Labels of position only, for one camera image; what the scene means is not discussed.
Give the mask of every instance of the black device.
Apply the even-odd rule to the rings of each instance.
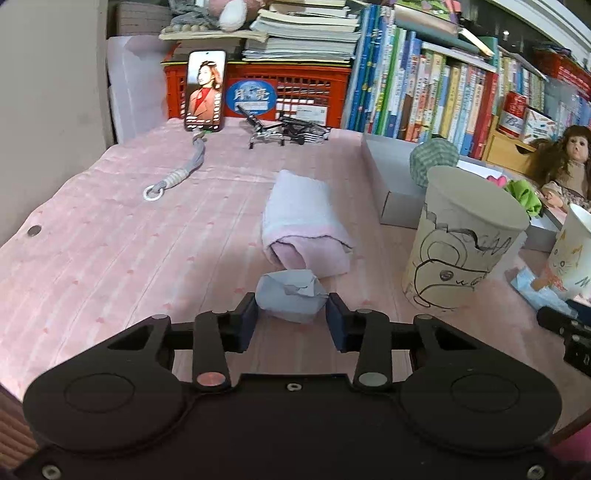
[[[542,307],[535,317],[564,339],[564,361],[591,377],[591,327],[551,307]]]
[[[561,412],[541,373],[430,315],[392,323],[329,294],[335,347],[359,352],[345,374],[243,374],[258,307],[171,324],[149,317],[38,377],[24,414],[43,448],[22,480],[561,479],[543,444]],[[191,383],[171,369],[193,351]],[[392,380],[393,349],[414,372]]]

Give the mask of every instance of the doll face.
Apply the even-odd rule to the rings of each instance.
[[[585,163],[589,156],[589,145],[585,137],[570,137],[566,142],[566,153],[569,155],[569,159]]]

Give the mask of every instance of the white paper cup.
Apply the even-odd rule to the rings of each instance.
[[[402,287],[413,305],[438,314],[470,301],[530,217],[508,192],[457,167],[431,167],[427,179]]]
[[[569,212],[540,276],[562,299],[591,293],[591,213],[578,205]]]

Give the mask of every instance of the green book spine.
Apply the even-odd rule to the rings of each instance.
[[[384,135],[386,130],[386,121],[388,120],[387,113],[387,105],[390,99],[390,91],[392,89],[392,79],[395,77],[394,66],[396,65],[396,59],[399,55],[401,55],[401,48],[400,48],[400,28],[396,28],[396,33],[394,34],[394,46],[392,48],[392,56],[390,57],[390,65],[388,67],[388,78],[386,80],[386,88],[384,89],[384,98],[382,99],[382,109],[386,110],[383,112],[384,114],[380,114],[378,120],[378,128],[376,133],[378,135]]]

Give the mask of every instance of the stack of books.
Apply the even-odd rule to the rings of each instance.
[[[396,26],[394,9],[371,5],[341,126],[412,142],[440,135],[462,155],[481,158],[498,85],[487,60],[422,41]]]
[[[248,61],[349,63],[359,39],[358,16],[345,0],[290,0],[259,10],[251,29],[267,33],[266,42],[248,40]]]
[[[544,112],[544,85],[546,76],[521,56],[499,49],[499,98],[508,92],[517,92],[527,98],[528,106]],[[503,105],[497,105],[497,115],[500,115]]]

